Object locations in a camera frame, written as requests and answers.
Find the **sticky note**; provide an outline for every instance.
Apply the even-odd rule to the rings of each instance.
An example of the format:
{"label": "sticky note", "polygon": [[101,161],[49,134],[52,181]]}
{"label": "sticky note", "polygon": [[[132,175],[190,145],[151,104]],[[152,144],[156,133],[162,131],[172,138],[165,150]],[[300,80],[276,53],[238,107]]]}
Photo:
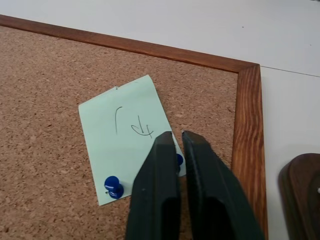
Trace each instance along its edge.
{"label": "sticky note", "polygon": [[[152,79],[146,75],[114,87],[80,104],[79,115],[98,204],[115,201],[104,187],[109,176],[123,185],[122,197],[129,196],[155,138],[172,130]],[[176,153],[183,156],[172,137]],[[179,175],[185,174],[183,158]]]}

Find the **wooden board frame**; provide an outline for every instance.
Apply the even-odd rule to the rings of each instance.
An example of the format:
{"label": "wooden board frame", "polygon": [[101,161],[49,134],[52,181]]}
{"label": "wooden board frame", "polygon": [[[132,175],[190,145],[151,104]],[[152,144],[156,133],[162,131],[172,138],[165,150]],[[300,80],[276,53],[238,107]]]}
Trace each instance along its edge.
{"label": "wooden board frame", "polygon": [[268,239],[259,64],[5,15],[0,15],[0,26],[237,73],[231,169]]}

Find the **push pin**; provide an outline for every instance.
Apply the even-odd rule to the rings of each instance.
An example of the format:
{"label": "push pin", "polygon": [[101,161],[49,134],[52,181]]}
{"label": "push pin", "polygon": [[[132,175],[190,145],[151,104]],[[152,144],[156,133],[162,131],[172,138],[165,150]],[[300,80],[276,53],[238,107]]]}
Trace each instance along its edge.
{"label": "push pin", "polygon": [[178,173],[180,172],[180,166],[184,163],[184,158],[180,154],[176,154],[176,160],[178,162]]}
{"label": "push pin", "polygon": [[119,179],[116,176],[109,176],[104,181],[104,187],[108,190],[111,198],[119,199],[124,194],[124,187],[120,184]]}

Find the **cork board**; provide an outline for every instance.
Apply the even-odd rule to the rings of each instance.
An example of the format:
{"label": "cork board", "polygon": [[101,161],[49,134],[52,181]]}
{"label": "cork board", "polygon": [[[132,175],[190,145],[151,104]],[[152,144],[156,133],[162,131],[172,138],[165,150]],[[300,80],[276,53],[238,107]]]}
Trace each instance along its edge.
{"label": "cork board", "polygon": [[[182,129],[196,132],[231,165],[240,73],[6,27],[0,34],[1,239],[124,238],[130,198],[97,206],[78,105],[146,74],[179,145]],[[181,191],[180,239],[189,240],[184,178]]]}

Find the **handwritten mark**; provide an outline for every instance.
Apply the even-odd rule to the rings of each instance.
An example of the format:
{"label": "handwritten mark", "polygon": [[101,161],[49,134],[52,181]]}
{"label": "handwritten mark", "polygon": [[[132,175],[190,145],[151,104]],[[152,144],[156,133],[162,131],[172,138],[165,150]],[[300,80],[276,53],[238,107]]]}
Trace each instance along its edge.
{"label": "handwritten mark", "polygon": [[118,107],[116,110],[115,110],[115,115],[114,115],[114,123],[115,123],[115,134],[118,135],[118,127],[117,127],[117,113],[118,113],[118,110],[121,109],[122,106]]}
{"label": "handwritten mark", "polygon": [[150,132],[148,125],[146,125],[146,130],[147,130],[148,133],[147,133],[147,134],[144,134],[145,132],[144,132],[144,129],[142,128],[141,121],[140,121],[140,116],[139,116],[139,115],[138,115],[138,121],[139,121],[139,126],[140,126],[140,128],[137,127],[137,126],[135,126],[135,125],[131,125],[132,130],[135,131],[137,134],[139,134],[139,135],[141,135],[141,136],[150,136],[150,138],[152,138],[151,134],[152,134],[154,131]]}

